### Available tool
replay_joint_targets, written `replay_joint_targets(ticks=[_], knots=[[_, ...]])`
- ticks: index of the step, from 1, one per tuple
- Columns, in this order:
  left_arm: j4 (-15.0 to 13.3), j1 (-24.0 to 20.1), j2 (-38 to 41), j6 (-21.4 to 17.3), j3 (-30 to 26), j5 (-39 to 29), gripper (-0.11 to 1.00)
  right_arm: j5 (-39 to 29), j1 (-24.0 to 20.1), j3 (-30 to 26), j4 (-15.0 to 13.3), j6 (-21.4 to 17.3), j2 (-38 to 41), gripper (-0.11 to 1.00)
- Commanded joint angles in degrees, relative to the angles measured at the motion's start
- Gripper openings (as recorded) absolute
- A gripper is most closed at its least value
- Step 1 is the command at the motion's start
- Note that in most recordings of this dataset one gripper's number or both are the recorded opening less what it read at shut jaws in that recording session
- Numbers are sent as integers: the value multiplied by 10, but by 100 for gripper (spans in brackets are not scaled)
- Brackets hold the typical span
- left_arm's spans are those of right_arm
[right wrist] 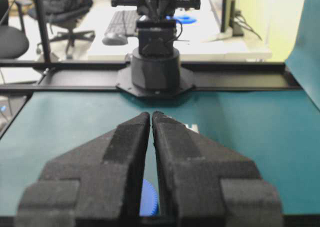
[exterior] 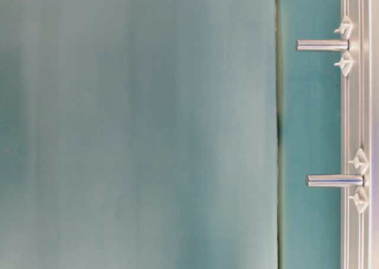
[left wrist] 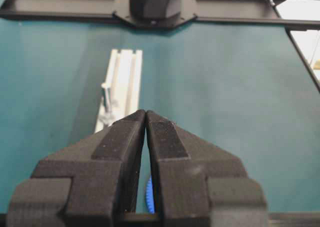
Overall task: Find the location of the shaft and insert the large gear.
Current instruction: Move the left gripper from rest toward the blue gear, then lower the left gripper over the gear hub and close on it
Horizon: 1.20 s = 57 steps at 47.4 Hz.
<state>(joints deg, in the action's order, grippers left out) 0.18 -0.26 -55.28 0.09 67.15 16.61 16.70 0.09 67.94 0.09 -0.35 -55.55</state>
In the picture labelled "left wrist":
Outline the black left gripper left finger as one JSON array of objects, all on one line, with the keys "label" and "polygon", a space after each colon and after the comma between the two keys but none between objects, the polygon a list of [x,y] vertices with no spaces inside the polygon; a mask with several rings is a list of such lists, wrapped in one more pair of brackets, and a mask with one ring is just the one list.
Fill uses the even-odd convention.
[{"label": "black left gripper left finger", "polygon": [[41,159],[11,197],[9,227],[111,227],[136,210],[144,110]]}]

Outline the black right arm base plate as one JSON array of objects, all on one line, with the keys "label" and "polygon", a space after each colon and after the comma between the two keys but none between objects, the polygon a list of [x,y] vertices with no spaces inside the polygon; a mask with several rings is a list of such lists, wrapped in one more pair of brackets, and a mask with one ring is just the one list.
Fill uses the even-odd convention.
[{"label": "black right arm base plate", "polygon": [[112,15],[123,23],[141,30],[171,30],[197,18],[197,1],[181,0],[180,9],[164,16],[140,16],[134,13],[130,0],[114,0]]}]

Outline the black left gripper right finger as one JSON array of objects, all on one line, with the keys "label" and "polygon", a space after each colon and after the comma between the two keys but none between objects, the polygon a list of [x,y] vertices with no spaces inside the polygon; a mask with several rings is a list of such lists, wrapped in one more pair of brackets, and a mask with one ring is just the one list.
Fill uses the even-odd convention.
[{"label": "black left gripper right finger", "polygon": [[153,111],[145,127],[165,227],[266,227],[268,204],[241,159]]}]

